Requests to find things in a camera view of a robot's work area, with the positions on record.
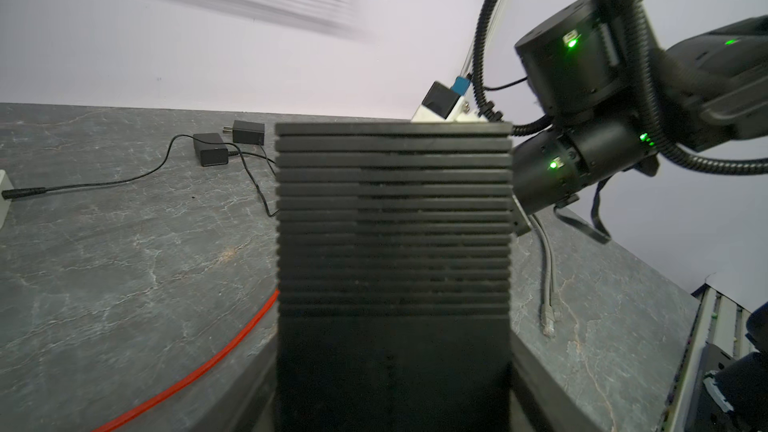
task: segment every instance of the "black cable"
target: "black cable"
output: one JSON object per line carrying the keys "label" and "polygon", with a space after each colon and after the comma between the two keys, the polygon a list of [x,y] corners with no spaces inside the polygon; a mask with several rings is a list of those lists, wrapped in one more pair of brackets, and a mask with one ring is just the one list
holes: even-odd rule
{"label": "black cable", "polygon": [[[230,157],[235,157],[235,156],[238,156],[240,154],[237,150],[230,150],[229,152],[230,152]],[[275,162],[274,160],[272,160],[271,158],[269,158],[267,156],[262,156],[261,154],[255,154],[253,152],[246,152],[245,150],[243,150],[243,155],[263,158],[264,160],[266,160],[268,162],[272,162],[273,164],[277,165],[277,162]]]}
{"label": "black cable", "polygon": [[136,177],[131,178],[123,178],[121,180],[113,180],[110,182],[92,182],[87,184],[72,184],[70,186],[55,186],[55,187],[31,187],[31,188],[11,188],[9,190],[2,191],[2,197],[5,199],[9,198],[21,198],[21,197],[29,197],[29,196],[37,196],[40,194],[45,194],[46,192],[54,192],[57,190],[67,190],[70,188],[83,188],[83,187],[104,187],[104,186],[117,186],[119,184],[125,184],[128,182],[132,182],[134,180],[143,178],[148,176],[149,174],[152,174],[154,172],[157,172],[160,170],[162,166],[165,165],[165,163],[168,161],[168,156],[170,155],[170,150],[174,146],[174,142],[176,142],[176,139],[179,137],[189,137],[190,139],[197,140],[198,142],[201,142],[203,144],[209,144],[209,145],[221,145],[224,144],[226,146],[232,146],[235,149],[237,149],[237,153],[240,155],[240,160],[243,162],[243,168],[245,168],[245,172],[248,174],[248,177],[250,177],[250,180],[254,183],[256,187],[256,192],[258,192],[259,197],[261,198],[262,203],[264,204],[264,211],[266,212],[267,216],[274,217],[280,210],[275,210],[274,212],[270,212],[270,207],[266,203],[266,197],[264,197],[264,194],[261,191],[261,188],[259,187],[259,184],[256,182],[256,179],[254,178],[254,174],[250,172],[250,169],[248,168],[248,164],[245,162],[245,154],[246,152],[243,152],[240,150],[240,148],[237,146],[237,144],[234,144],[232,142],[219,142],[219,143],[213,143],[213,142],[206,142],[205,140],[195,139],[192,136],[189,136],[187,134],[178,134],[174,136],[173,139],[170,140],[170,143],[168,144],[168,150],[165,152],[165,158],[163,158],[163,161],[160,162],[160,164],[153,168],[152,170],[145,172],[143,174],[139,174]]}
{"label": "black cable", "polygon": [[528,80],[528,78],[527,77],[523,77],[522,79],[517,79],[516,81],[510,82],[508,84],[504,84],[503,86],[498,86],[498,87],[486,87],[486,86],[484,86],[483,90],[485,92],[493,92],[495,90],[504,90],[504,89],[508,89],[509,87],[516,86],[519,83],[523,83],[526,80]]}
{"label": "black cable", "polygon": [[[667,137],[662,128],[663,118],[659,108],[654,78],[650,60],[650,31],[645,18],[642,0],[618,0],[623,9],[624,35],[628,49],[628,63],[636,84],[636,96],[640,120],[648,136],[656,142],[661,154],[678,166],[697,172],[721,175],[747,176],[768,173],[768,158],[754,160],[720,160],[690,154],[681,149],[676,142]],[[474,65],[475,102],[480,110],[487,108],[483,86],[483,63],[485,60],[485,40],[488,35],[488,25],[491,22],[494,8],[498,0],[485,0],[480,10],[478,25],[475,31],[475,46],[472,50]],[[512,134],[518,131],[513,126]]]}
{"label": "black cable", "polygon": [[277,165],[277,162],[275,162],[274,160],[272,160],[271,158],[266,156],[266,150],[264,150],[264,146],[259,146],[259,149],[261,149],[262,153],[264,154],[264,158],[266,158],[266,164],[270,167],[270,170],[272,171],[272,175],[274,177],[277,177],[277,174],[275,174],[275,169],[272,168],[272,164]]}
{"label": "black cable", "polygon": [[[562,211],[572,214],[572,216],[565,215]],[[552,208],[554,216],[565,222],[569,226],[576,228],[582,234],[592,238],[593,240],[600,242],[600,244],[608,244],[610,237],[597,230],[594,226],[590,226],[585,221],[581,220],[579,216],[576,216],[562,204],[555,204]]]}
{"label": "black cable", "polygon": [[592,226],[594,226],[601,234],[608,238],[610,238],[610,233],[605,227],[605,224],[603,224],[603,219],[600,218],[600,191],[603,190],[603,187],[605,187],[605,184],[608,183],[611,177],[613,176],[606,177],[598,182],[598,187],[594,190],[592,210],[590,211],[590,216],[592,217]]}

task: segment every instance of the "red cable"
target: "red cable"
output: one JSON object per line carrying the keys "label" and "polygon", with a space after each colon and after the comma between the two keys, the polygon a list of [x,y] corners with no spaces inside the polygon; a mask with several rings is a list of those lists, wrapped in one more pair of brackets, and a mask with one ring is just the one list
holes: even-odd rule
{"label": "red cable", "polygon": [[102,425],[101,427],[94,429],[93,432],[111,432],[112,430],[117,429],[118,427],[121,427],[123,425],[126,425],[129,421],[137,418],[138,416],[142,415],[144,412],[149,410],[150,408],[158,405],[163,400],[167,399],[173,394],[176,394],[179,390],[187,387],[187,385],[191,384],[192,382],[195,382],[197,379],[199,379],[203,374],[205,374],[208,370],[212,369],[213,366],[221,362],[221,359],[225,358],[229,352],[232,351],[237,345],[243,341],[246,335],[248,335],[251,330],[254,329],[256,324],[259,323],[261,318],[270,310],[272,305],[277,300],[277,295],[280,292],[275,289],[275,291],[270,296],[269,300],[266,301],[264,306],[259,310],[259,313],[256,314],[254,318],[250,320],[246,324],[246,326],[241,330],[234,339],[232,339],[225,348],[221,349],[218,354],[213,356],[210,360],[208,360],[205,364],[199,366],[194,372],[187,375],[187,377],[179,380],[176,384],[170,386],[166,390],[163,390],[158,395],[152,397],[151,399],[147,400],[146,402],[143,402],[142,404],[139,404],[138,406],[130,409],[125,414],[122,414],[120,417],[115,418],[107,422],[106,424]]}

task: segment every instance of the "black ribbed block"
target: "black ribbed block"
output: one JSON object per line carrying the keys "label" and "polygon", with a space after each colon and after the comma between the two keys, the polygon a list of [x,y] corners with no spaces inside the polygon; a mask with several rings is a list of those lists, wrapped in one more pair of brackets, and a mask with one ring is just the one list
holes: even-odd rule
{"label": "black ribbed block", "polygon": [[278,124],[280,430],[506,430],[512,127]]}

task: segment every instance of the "black power brick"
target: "black power brick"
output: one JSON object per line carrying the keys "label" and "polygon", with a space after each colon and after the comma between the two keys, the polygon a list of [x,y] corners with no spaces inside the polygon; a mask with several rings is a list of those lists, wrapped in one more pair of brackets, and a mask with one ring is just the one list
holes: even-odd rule
{"label": "black power brick", "polygon": [[201,166],[223,166],[229,162],[229,151],[226,149],[226,145],[224,144],[224,141],[221,140],[219,134],[216,132],[194,134],[192,137],[195,139],[194,153],[197,156],[197,160],[200,161]]}

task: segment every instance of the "gray marble countertop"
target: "gray marble countertop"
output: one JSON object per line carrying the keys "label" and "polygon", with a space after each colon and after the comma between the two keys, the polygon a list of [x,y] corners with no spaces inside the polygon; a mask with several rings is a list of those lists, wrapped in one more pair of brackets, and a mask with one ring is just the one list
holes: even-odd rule
{"label": "gray marble countertop", "polygon": [[[333,117],[0,104],[0,168],[16,187],[107,181],[155,167],[177,133],[234,119]],[[263,160],[249,167],[274,206]],[[542,248],[515,239],[512,328],[605,430],[656,425],[696,300],[621,246],[541,219],[562,320],[542,335]],[[179,139],[122,186],[15,201],[0,230],[0,430],[91,430],[221,350],[275,287],[275,224],[239,161],[201,168]],[[188,430],[276,332],[275,312],[196,383],[120,430]]]}

